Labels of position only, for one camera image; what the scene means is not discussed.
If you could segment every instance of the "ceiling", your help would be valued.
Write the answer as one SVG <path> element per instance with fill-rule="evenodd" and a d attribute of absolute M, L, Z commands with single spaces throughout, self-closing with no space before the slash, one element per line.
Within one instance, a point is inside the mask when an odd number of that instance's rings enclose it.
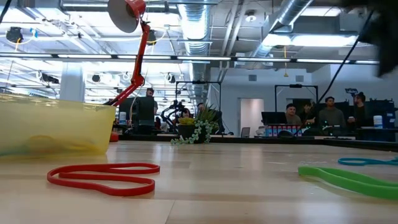
<path fill-rule="evenodd" d="M 247 16 L 240 16 L 239 9 L 243 1 L 239 1 L 238 10 L 234 18 L 231 18 L 231 10 L 234 0 L 207 1 L 218 2 L 210 4 L 210 36 L 205 41 L 209 47 L 209 55 L 220 56 L 223 42 L 228 28 L 228 22 L 234 21 L 232 32 L 242 18 L 237 32 L 236 41 L 229 38 L 228 45 L 233 42 L 231 55 L 236 53 L 247 54 L 255 50 L 262 42 L 264 36 L 262 27 L 266 17 L 277 13 L 281 1 L 245 1 L 246 12 L 254 10 L 255 21 L 248 22 Z M 141 30 L 136 29 L 131 34 L 120 31 L 109 18 L 106 8 L 102 7 L 107 1 L 68 1 L 64 0 L 64 8 L 57 5 L 41 8 L 16 7 L 15 3 L 8 10 L 3 22 L 0 24 L 0 52 L 19 53 L 46 53 L 46 54 L 136 54 L 140 42 Z M 162 7 L 163 1 L 148 2 L 148 6 Z M 312 2 L 301 17 L 336 17 L 343 12 L 335 6 L 336 1 L 316 0 Z M 170 13 L 149 12 L 144 14 L 144 19 L 150 21 L 150 26 L 155 30 L 157 42 L 152 47 L 147 47 L 146 55 L 186 55 L 187 42 L 181 27 L 180 15 L 175 4 L 170 3 Z M 21 27 L 24 40 L 21 44 L 9 42 L 6 32 L 10 27 Z M 37 37 L 33 36 L 31 29 L 37 31 Z M 273 57 L 288 58 L 327 58 L 341 59 L 349 50 L 346 47 L 302 47 L 288 45 L 286 48 L 274 47 L 270 54 Z M 374 59 L 374 47 L 360 45 L 352 56 L 361 60 Z M 4 90 L 5 85 L 17 85 L 24 88 L 7 88 L 15 93 L 31 93 L 47 97 L 59 95 L 59 85 L 51 84 L 51 88 L 45 88 L 48 83 L 39 80 L 40 74 L 45 73 L 62 81 L 62 70 L 66 63 L 60 61 L 18 60 L 0 58 L 0 86 Z M 82 62 L 86 78 L 86 101 L 102 103 L 117 95 L 115 87 L 120 89 L 129 85 L 129 79 L 134 67 L 134 62 Z M 218 67 L 219 63 L 211 63 L 209 66 Z M 246 69 L 270 69 L 284 68 L 284 63 L 275 63 L 264 66 L 261 63 L 250 65 Z M 313 72 L 321 65 L 314 64 L 289 64 L 289 68 L 306 69 Z M 143 63 L 143 75 L 146 77 L 144 88 L 155 89 L 156 100 L 161 102 L 159 110 L 170 105 L 175 96 L 175 84 L 170 83 L 168 75 L 174 75 L 177 81 L 191 81 L 189 63 Z M 100 82 L 93 82 L 92 76 L 100 75 Z M 205 100 L 207 87 L 187 85 L 186 91 L 178 96 L 179 100 L 185 100 L 188 107 Z M 135 91 L 135 95 L 143 95 L 144 90 Z"/>

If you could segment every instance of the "table surface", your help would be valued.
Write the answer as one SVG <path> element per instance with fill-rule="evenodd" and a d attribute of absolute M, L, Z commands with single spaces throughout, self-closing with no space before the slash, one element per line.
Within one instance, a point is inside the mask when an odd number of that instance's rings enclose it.
<path fill-rule="evenodd" d="M 337 167 L 398 181 L 394 166 L 350 167 L 340 157 L 392 159 L 392 152 L 316 145 L 199 144 L 126 141 L 106 156 L 0 161 L 2 223 L 397 223 L 398 202 L 363 196 L 308 177 L 297 167 Z M 113 197 L 52 185 L 56 167 L 104 162 L 153 162 L 153 194 Z M 94 181 L 113 187 L 133 184 Z"/>

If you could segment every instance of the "exposed ductwork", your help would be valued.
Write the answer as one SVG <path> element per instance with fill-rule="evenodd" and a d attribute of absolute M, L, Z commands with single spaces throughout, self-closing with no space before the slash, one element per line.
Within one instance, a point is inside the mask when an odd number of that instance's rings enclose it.
<path fill-rule="evenodd" d="M 202 40 L 207 39 L 210 23 L 210 6 L 201 4 L 179 4 L 178 10 L 181 15 L 181 28 L 184 39 Z M 188 55 L 206 56 L 209 54 L 208 43 L 186 42 L 185 48 Z M 208 70 L 205 63 L 190 64 L 191 81 L 207 81 Z M 195 97 L 202 97 L 202 90 L 195 88 Z"/>
<path fill-rule="evenodd" d="M 299 18 L 301 13 L 312 3 L 313 0 L 284 0 L 277 12 L 277 17 L 270 21 L 269 17 L 266 20 L 265 32 L 266 35 L 272 30 L 279 29 L 284 26 L 291 26 Z M 273 48 L 273 45 L 268 44 L 266 36 L 258 48 L 251 54 L 251 57 L 265 57 Z"/>

